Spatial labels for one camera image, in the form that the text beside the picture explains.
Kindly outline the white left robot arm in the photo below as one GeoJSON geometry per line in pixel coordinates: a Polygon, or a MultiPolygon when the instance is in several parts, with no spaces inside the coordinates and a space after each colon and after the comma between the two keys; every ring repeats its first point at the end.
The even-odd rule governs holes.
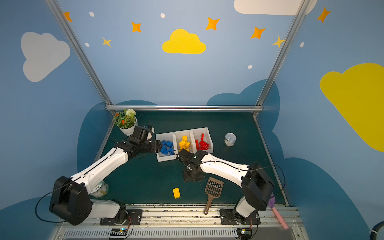
{"type": "Polygon", "coordinates": [[[117,201],[92,200],[91,192],[120,166],[145,153],[158,153],[162,148],[153,138],[152,126],[135,127],[127,140],[120,141],[98,161],[70,178],[60,177],[54,183],[49,211],[76,226],[88,219],[101,219],[112,225],[126,225],[126,205],[117,201]]]}

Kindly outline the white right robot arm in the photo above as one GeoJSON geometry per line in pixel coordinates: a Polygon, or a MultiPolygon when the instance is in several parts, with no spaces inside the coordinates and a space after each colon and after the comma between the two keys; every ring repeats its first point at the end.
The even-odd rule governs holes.
{"type": "Polygon", "coordinates": [[[236,204],[233,216],[243,220],[254,211],[265,211],[275,189],[274,181],[258,164],[241,165],[222,160],[206,151],[180,150],[177,160],[185,165],[185,182],[199,182],[206,174],[216,175],[238,185],[244,196],[236,204]]]}

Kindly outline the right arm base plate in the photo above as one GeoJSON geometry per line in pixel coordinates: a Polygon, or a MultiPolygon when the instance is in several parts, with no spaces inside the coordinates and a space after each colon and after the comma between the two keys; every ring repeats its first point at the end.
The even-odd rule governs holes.
{"type": "Polygon", "coordinates": [[[220,220],[222,225],[258,225],[261,223],[259,211],[253,211],[248,217],[243,217],[234,209],[220,209],[220,220]]]}

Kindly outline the yellow large lego brick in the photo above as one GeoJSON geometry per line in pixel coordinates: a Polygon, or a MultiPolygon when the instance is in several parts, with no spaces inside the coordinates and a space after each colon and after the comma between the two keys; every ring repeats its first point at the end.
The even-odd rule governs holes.
{"type": "Polygon", "coordinates": [[[184,148],[185,146],[186,146],[186,143],[187,143],[187,141],[181,141],[181,142],[179,142],[179,146],[181,147],[181,148],[184,148]]]}

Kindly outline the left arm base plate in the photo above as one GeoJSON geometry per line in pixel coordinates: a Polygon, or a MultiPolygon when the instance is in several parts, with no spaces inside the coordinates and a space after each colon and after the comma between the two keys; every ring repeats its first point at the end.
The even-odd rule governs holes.
{"type": "Polygon", "coordinates": [[[100,226],[127,226],[129,224],[138,226],[141,223],[143,210],[124,210],[120,211],[116,217],[108,219],[102,218],[100,226]]]}

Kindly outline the red tall lego brick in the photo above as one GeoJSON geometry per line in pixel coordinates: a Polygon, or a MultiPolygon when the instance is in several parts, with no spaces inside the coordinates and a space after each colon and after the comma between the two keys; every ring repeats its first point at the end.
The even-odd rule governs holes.
{"type": "Polygon", "coordinates": [[[199,142],[199,145],[200,145],[200,150],[202,150],[202,151],[208,150],[210,148],[210,145],[208,143],[206,143],[205,141],[199,142]]]}

